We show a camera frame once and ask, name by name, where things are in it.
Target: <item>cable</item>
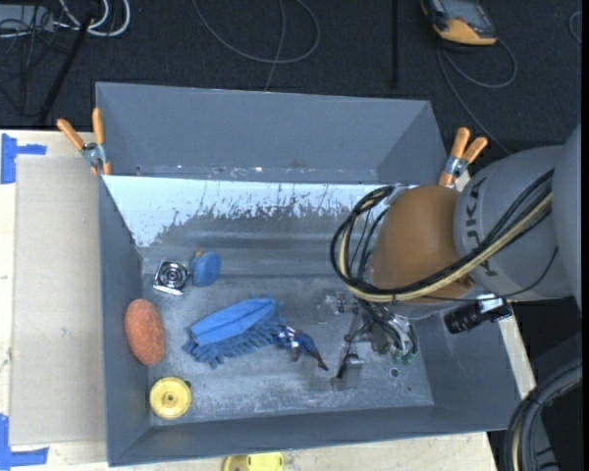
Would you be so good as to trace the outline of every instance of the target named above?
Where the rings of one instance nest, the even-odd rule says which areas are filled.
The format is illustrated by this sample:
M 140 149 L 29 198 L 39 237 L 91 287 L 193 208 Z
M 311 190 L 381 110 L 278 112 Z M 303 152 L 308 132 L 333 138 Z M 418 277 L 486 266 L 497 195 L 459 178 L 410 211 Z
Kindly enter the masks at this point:
M 279 60 L 280 55 L 282 54 L 282 47 L 284 46 L 284 40 L 286 39 L 286 9 L 284 7 L 283 0 L 277 0 L 279 3 L 280 11 L 282 12 L 282 34 L 279 38 L 279 46 L 277 47 L 277 52 L 275 53 L 275 61 Z M 268 86 L 273 79 L 273 74 L 275 73 L 275 69 L 277 68 L 277 63 L 273 63 L 271 65 L 271 71 L 268 75 L 268 79 L 266 79 L 266 83 L 264 83 L 264 90 L 268 90 Z
M 125 8 L 125 18 L 124 18 L 122 25 L 118 29 L 115 29 L 113 31 L 98 31 L 98 30 L 96 30 L 96 28 L 102 26 L 105 23 L 105 21 L 107 20 L 107 18 L 109 16 L 109 3 L 107 2 L 107 0 L 102 0 L 103 6 L 105 8 L 103 16 L 98 21 L 92 23 L 91 25 L 89 25 L 87 27 L 87 33 L 94 35 L 94 36 L 102 36 L 102 37 L 118 36 L 118 35 L 124 33 L 126 31 L 126 29 L 129 27 L 129 24 L 131 23 L 131 4 L 129 3 L 129 0 L 122 0 L 122 2 L 124 5 L 124 8 Z M 59 0 L 59 4 L 61 5 L 61 8 L 65 12 L 66 16 L 68 16 L 68 18 L 70 18 L 70 20 L 74 23 L 75 26 L 65 25 L 63 23 L 55 23 L 55 25 L 61 26 L 61 27 L 68 27 L 69 29 L 73 29 L 73 30 L 79 30 L 80 26 L 81 26 L 81 22 L 77 18 L 75 18 L 75 16 L 72 14 L 72 12 L 70 12 L 70 9 L 68 8 L 68 5 L 66 4 L 66 1 Z
M 476 3 L 481 2 L 482 0 L 474 0 Z M 462 100 L 462 98 L 460 97 L 460 95 L 458 94 L 457 90 L 454 87 L 454 84 L 452 83 L 452 80 L 450 79 L 450 76 L 448 75 L 445 66 L 443 64 L 443 58 L 445 58 L 448 63 L 454 68 L 454 70 L 461 75 L 464 79 L 468 80 L 469 82 L 475 84 L 475 85 L 479 85 L 481 87 L 486 87 L 486 88 L 491 88 L 491 89 L 499 89 L 499 88 L 503 88 L 503 87 L 507 87 L 508 85 L 511 85 L 516 77 L 517 77 L 517 63 L 514 57 L 514 54 L 512 53 L 512 51 L 510 50 L 510 48 L 502 41 L 502 39 L 500 37 L 498 37 L 498 41 L 504 46 L 504 48 L 506 49 L 506 51 L 508 52 L 509 56 L 510 56 L 510 60 L 512 61 L 512 74 L 510 75 L 510 78 L 504 82 L 501 83 L 497 83 L 497 84 L 490 84 L 490 83 L 486 83 L 486 82 L 482 82 L 479 81 L 475 78 L 472 78 L 470 76 L 468 76 L 467 74 L 465 74 L 451 59 L 451 57 L 449 56 L 449 54 L 447 53 L 446 50 L 443 49 L 438 49 L 437 50 L 437 56 L 438 56 L 438 60 L 439 60 L 439 66 L 441 67 L 441 72 L 443 73 L 443 77 L 445 78 L 446 83 L 448 84 L 450 90 L 452 91 L 452 94 L 454 95 L 454 97 L 456 98 L 456 101 L 458 101 L 458 103 L 460 103 L 460 105 L 462 106 L 462 108 L 464 109 L 464 111 L 469 115 L 469 117 L 473 120 L 473 122 L 476 124 L 476 126 L 478 126 L 480 128 L 480 130 L 482 130 L 486 136 L 488 136 L 492 141 L 494 141 L 502 150 L 504 150 L 504 152 L 507 155 L 511 155 L 513 152 L 511 152 L 505 145 L 503 145 L 498 138 L 494 137 L 489 131 L 487 131 L 487 129 L 484 127 L 484 125 L 477 119 L 477 117 L 473 114 L 473 112 L 469 109 L 469 107 L 466 105 L 466 103 Z M 462 49 L 457 49 L 456 51 L 477 51 L 478 49 L 475 48 L 462 48 Z
M 569 16 L 567 25 L 569 26 L 569 32 L 573 35 L 577 42 L 582 45 L 582 38 L 580 38 L 580 35 L 578 35 L 573 29 L 573 22 L 578 16 L 582 16 L 582 11 L 576 11 L 571 16 Z
M 490 89 L 501 89 L 503 87 L 506 87 L 508 85 L 511 85 L 515 79 L 517 78 L 517 62 L 514 58 L 514 55 L 512 54 L 512 51 L 510 50 L 510 48 L 499 38 L 498 41 L 504 46 L 504 48 L 507 50 L 507 52 L 509 53 L 510 56 L 510 60 L 512 62 L 512 74 L 510 74 L 510 77 L 508 80 L 505 80 L 504 82 L 501 83 L 486 83 L 486 82 L 482 82 L 480 80 L 476 80 L 475 78 L 470 77 L 469 75 L 467 75 L 465 72 L 463 72 L 453 61 L 452 58 L 450 57 L 450 55 L 448 54 L 448 52 L 446 50 L 440 50 L 440 52 L 443 53 L 443 55 L 445 56 L 445 59 L 448 60 L 448 63 L 450 63 L 450 65 L 452 65 L 452 67 L 454 68 L 454 70 L 456 70 L 456 72 L 462 76 L 464 79 L 470 81 L 471 83 L 474 83 L 476 85 L 479 85 L 480 87 L 487 87 Z
M 433 274 L 421 281 L 407 285 L 403 288 L 379 289 L 363 281 L 361 277 L 354 278 L 345 258 L 347 243 L 353 224 L 357 217 L 363 212 L 375 207 L 384 198 L 393 193 L 392 186 L 378 188 L 366 194 L 354 206 L 353 210 L 346 220 L 339 226 L 330 247 L 330 258 L 332 265 L 339 277 L 348 285 L 348 289 L 356 296 L 364 300 L 376 303 L 388 303 L 395 300 L 409 300 L 419 296 L 427 295 L 428 292 L 434 292 L 443 288 L 451 281 L 461 277 L 480 263 L 493 256 L 500 249 L 508 245 L 511 241 L 518 238 L 519 235 L 529 232 L 536 226 L 537 219 L 541 218 L 549 208 L 552 202 L 552 193 L 549 189 L 544 190 L 536 197 L 511 223 L 509 219 L 512 214 L 520 207 L 521 203 L 533 193 L 539 186 L 545 183 L 553 175 L 554 170 L 542 175 L 529 185 L 512 203 L 507 212 L 496 223 L 495 227 L 485 236 L 482 242 L 473 251 L 461 257 L 454 264 Z M 336 247 L 339 239 L 340 249 L 338 259 Z
M 533 451 L 532 445 L 532 432 L 536 422 L 540 420 L 546 405 L 573 390 L 581 382 L 582 358 L 578 357 L 541 382 L 516 407 L 504 439 L 503 463 L 506 471 L 542 469 L 536 462 L 537 453 Z
M 252 54 L 247 54 L 243 51 L 241 51 L 240 49 L 234 47 L 233 45 L 229 44 L 227 41 L 225 41 L 215 30 L 214 28 L 212 28 L 209 23 L 205 20 L 205 18 L 203 17 L 203 15 L 201 14 L 198 5 L 196 3 L 196 0 L 191 0 L 192 5 L 194 6 L 194 10 L 196 11 L 196 13 L 198 14 L 198 17 L 200 19 L 200 21 L 202 22 L 202 24 L 207 28 L 207 30 L 214 36 L 214 38 L 216 38 L 216 40 L 218 40 L 222 45 L 224 45 L 225 47 L 227 47 L 229 50 L 235 52 L 236 54 L 252 60 L 252 61 L 257 61 L 260 63 L 267 63 L 270 65 L 286 65 L 286 64 L 290 64 L 290 63 L 296 63 L 298 61 L 302 61 L 304 59 L 306 59 L 307 57 L 309 57 L 318 47 L 318 44 L 320 42 L 320 38 L 321 38 L 321 26 L 319 25 L 318 19 L 316 18 L 316 16 L 314 15 L 314 13 L 312 12 L 312 10 L 305 4 L 303 3 L 301 0 L 293 0 L 294 2 L 296 2 L 298 5 L 300 5 L 305 12 L 307 12 L 309 14 L 309 16 L 312 18 L 312 21 L 314 21 L 314 26 L 316 28 L 316 36 L 314 38 L 314 43 L 312 44 L 312 46 L 303 54 L 301 54 L 300 56 L 296 56 L 294 58 L 288 58 L 288 59 L 267 59 L 267 58 L 261 58 L 258 56 L 254 56 Z
M 462 106 L 462 108 L 464 109 L 464 111 L 469 115 L 469 117 L 471 117 L 471 119 L 473 120 L 473 122 L 475 123 L 475 125 L 480 128 L 480 130 L 482 130 L 482 132 L 484 132 L 484 134 L 493 142 L 495 142 L 500 148 L 502 148 L 502 150 L 504 150 L 504 152 L 507 155 L 511 155 L 513 152 L 511 150 L 509 150 L 498 138 L 494 137 L 485 127 L 484 125 L 478 120 L 478 118 L 473 114 L 473 112 L 469 109 L 469 107 L 466 105 L 466 103 L 462 100 L 462 98 L 460 97 L 460 94 L 458 94 L 458 92 L 456 91 L 454 84 L 452 83 L 452 80 L 450 79 L 450 76 L 448 75 L 447 71 L 445 70 L 445 67 L 443 65 L 443 55 L 442 55 L 442 51 L 437 51 L 438 52 L 438 58 L 439 58 L 439 65 L 441 66 L 441 72 L 443 73 L 443 77 L 445 77 L 445 80 L 450 88 L 450 90 L 452 91 L 452 93 L 454 94 L 456 100 L 458 101 L 458 103 L 460 103 L 460 105 Z

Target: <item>black cable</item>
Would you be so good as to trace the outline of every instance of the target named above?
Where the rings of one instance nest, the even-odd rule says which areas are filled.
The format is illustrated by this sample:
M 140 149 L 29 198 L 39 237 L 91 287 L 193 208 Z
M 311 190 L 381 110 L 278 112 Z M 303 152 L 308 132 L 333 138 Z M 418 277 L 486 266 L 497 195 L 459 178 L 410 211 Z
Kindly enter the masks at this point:
M 349 336 L 349 340 L 348 340 L 348 344 L 347 344 L 347 350 L 345 351 L 345 356 L 343 357 L 343 360 L 341 361 L 341 366 L 339 367 L 338 373 L 336 374 L 336 378 L 337 379 L 341 379 L 343 377 L 343 375 L 345 374 L 345 370 L 347 369 L 347 360 L 350 357 L 357 357 L 357 354 L 351 354 L 351 345 L 353 344 L 353 341 L 366 328 L 368 328 L 370 326 L 371 326 L 371 323 L 367 321 L 360 328 L 358 328 L 355 332 L 353 332 L 353 335 L 350 335 Z
M 539 224 L 538 223 L 535 224 L 533 227 L 531 227 L 531 229 L 534 229 L 537 225 L 539 225 Z M 509 244 L 507 244 L 505 247 L 503 247 L 502 250 L 506 249 L 508 246 L 509 246 Z M 552 252 L 552 256 L 550 257 L 550 260 L 548 261 L 546 267 L 543 269 L 543 271 L 541 272 L 539 277 L 533 283 L 531 283 L 530 285 L 528 285 L 524 289 L 519 289 L 519 290 L 513 291 L 511 293 L 503 293 L 503 294 L 495 294 L 494 293 L 494 298 L 511 298 L 512 296 L 516 296 L 518 294 L 525 293 L 527 291 L 531 291 L 533 288 L 535 288 L 537 285 L 539 285 L 545 279 L 545 277 L 548 275 L 548 272 L 552 268 L 552 265 L 554 264 L 554 261 L 557 258 L 558 253 L 559 253 L 559 247 L 557 246 L 554 249 L 554 251 Z M 426 297 L 432 298 L 435 300 L 442 300 L 442 301 L 471 302 L 471 303 L 476 301 L 476 298 L 445 298 L 442 296 L 434 296 L 434 295 L 426 295 Z
M 536 183 L 541 183 L 541 180 L 544 177 L 541 177 L 540 179 L 538 179 L 537 181 L 535 181 L 534 184 L 530 185 L 528 188 L 532 188 L 533 185 L 536 187 L 538 186 L 538 184 Z M 357 218 L 357 216 L 359 214 L 361 214 L 361 208 L 362 205 L 368 201 L 371 200 L 371 197 L 374 196 L 376 193 L 382 193 L 381 190 L 386 190 L 386 188 L 382 189 L 382 188 L 378 188 L 376 190 L 373 190 L 372 192 L 370 192 L 369 194 L 365 195 L 361 201 L 358 202 L 358 204 L 356 204 L 356 206 L 353 208 L 353 210 L 351 211 L 351 213 L 349 214 L 348 218 L 341 224 L 341 226 L 338 228 L 338 230 L 336 231 L 336 233 L 334 234 L 334 237 L 332 238 L 332 242 L 330 245 L 330 259 L 331 259 L 331 263 L 332 266 L 335 270 L 335 272 L 337 273 L 337 275 L 348 285 L 353 286 L 355 288 L 359 288 L 362 290 L 365 290 L 369 293 L 373 293 L 373 294 L 379 294 L 379 295 L 393 295 L 393 294 L 398 294 L 398 293 L 403 293 L 403 292 L 409 292 L 409 291 L 413 291 L 413 290 L 419 290 L 422 289 L 423 287 L 426 287 L 428 285 L 434 284 L 437 281 L 441 280 L 442 278 L 444 278 L 445 276 L 447 276 L 448 274 L 452 273 L 453 271 L 461 268 L 463 265 L 465 265 L 466 263 L 470 262 L 475 256 L 481 254 L 483 251 L 485 251 L 492 242 L 485 242 L 485 240 L 483 239 L 482 242 L 480 242 L 480 244 L 478 244 L 478 246 L 476 246 L 472 251 L 470 251 L 469 253 L 467 253 L 466 255 L 464 255 L 463 257 L 461 257 L 459 260 L 457 260 L 456 262 L 454 262 L 453 264 L 451 264 L 450 266 L 436 272 L 435 274 L 432 274 L 431 276 L 424 278 L 420 281 L 417 281 L 415 283 L 412 283 L 410 285 L 406 285 L 405 287 L 402 288 L 393 288 L 393 289 L 379 289 L 373 285 L 370 285 L 368 283 L 366 283 L 365 281 L 362 280 L 356 280 L 350 273 L 349 269 L 348 269 L 348 265 L 346 266 L 346 271 L 347 271 L 347 275 L 343 275 L 343 273 L 341 272 L 339 266 L 338 266 L 338 262 L 336 259 L 336 246 L 338 243 L 338 238 L 344 233 L 344 231 L 351 227 L 352 228 L 352 224 L 355 221 L 355 219 Z M 368 208 L 372 208 L 375 207 L 375 205 L 377 205 L 381 200 L 383 200 L 386 196 L 388 196 L 390 193 L 392 193 L 392 191 L 385 191 L 384 194 L 382 196 L 377 197 L 376 201 L 374 201 L 374 203 L 372 205 L 369 205 Z M 490 233 L 488 233 L 485 238 L 487 239 L 491 239 L 492 241 L 497 240 L 498 238 L 505 236 L 512 228 L 514 228 L 515 224 L 517 221 L 519 221 L 520 219 L 523 219 L 528 212 L 530 212 L 532 209 L 534 209 L 536 206 L 538 206 L 545 198 L 547 198 L 547 196 L 551 193 L 551 191 L 549 189 L 544 190 L 537 198 L 535 198 L 532 203 L 527 206 L 524 211 L 522 212 L 522 214 L 520 214 L 517 219 L 515 220 L 515 222 L 513 222 L 512 224 L 508 225 L 507 227 L 501 229 L 500 232 L 497 233 L 497 235 L 492 235 L 493 231 L 496 228 L 493 228 L 492 231 Z M 508 216 L 511 214 L 511 211 L 513 210 L 513 208 L 509 208 L 507 210 L 507 212 L 505 213 L 505 215 L 503 216 L 504 220 L 508 220 Z M 500 220 L 500 222 L 498 222 L 498 224 L 496 225 L 496 227 L 503 225 L 506 221 L 503 221 L 503 219 Z
M 364 269 L 366 267 L 366 261 L 368 260 L 368 256 L 371 254 L 369 251 L 369 244 L 371 242 L 371 238 L 373 237 L 373 234 L 375 233 L 377 226 L 380 224 L 380 222 L 382 222 L 382 220 L 386 216 L 387 212 L 388 212 L 388 209 L 385 209 L 375 219 L 375 221 L 373 222 L 373 225 L 371 225 L 371 229 L 369 231 L 369 234 L 366 237 L 366 241 L 364 242 L 364 246 L 362 247 L 362 254 L 360 256 L 360 266 L 358 267 L 358 272 L 357 272 L 357 278 L 360 280 L 364 279 Z
M 369 209 L 366 212 L 366 217 L 364 218 L 364 227 L 362 228 L 362 235 L 360 236 L 360 240 L 357 242 L 357 245 L 355 247 L 355 251 L 353 252 L 353 256 L 351 257 L 351 261 L 349 263 L 349 269 L 353 270 L 353 262 L 355 261 L 355 258 L 357 257 L 357 251 L 358 249 L 360 249 L 360 245 L 362 245 L 362 241 L 364 240 L 364 234 L 366 233 L 366 228 L 369 225 L 369 217 L 371 216 L 371 210 Z

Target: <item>blue brush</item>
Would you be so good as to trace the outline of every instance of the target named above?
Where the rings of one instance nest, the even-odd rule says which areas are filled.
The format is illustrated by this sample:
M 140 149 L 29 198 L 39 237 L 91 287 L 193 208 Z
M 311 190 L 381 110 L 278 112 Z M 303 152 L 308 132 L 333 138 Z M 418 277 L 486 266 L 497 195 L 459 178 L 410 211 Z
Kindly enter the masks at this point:
M 269 345 L 286 326 L 286 320 L 279 315 L 281 306 L 272 298 L 252 298 L 225 307 L 189 328 L 184 350 L 216 368 L 225 357 Z

